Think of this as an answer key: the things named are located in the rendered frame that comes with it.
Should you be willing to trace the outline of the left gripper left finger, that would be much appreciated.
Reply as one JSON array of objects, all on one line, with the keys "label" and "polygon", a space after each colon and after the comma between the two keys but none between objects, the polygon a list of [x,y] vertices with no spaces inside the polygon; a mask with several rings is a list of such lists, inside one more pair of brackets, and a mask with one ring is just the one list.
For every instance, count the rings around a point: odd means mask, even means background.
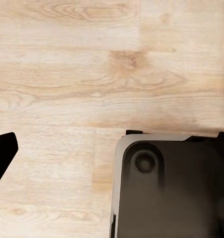
[{"label": "left gripper left finger", "polygon": [[14,132],[0,135],[0,179],[18,151]]}]

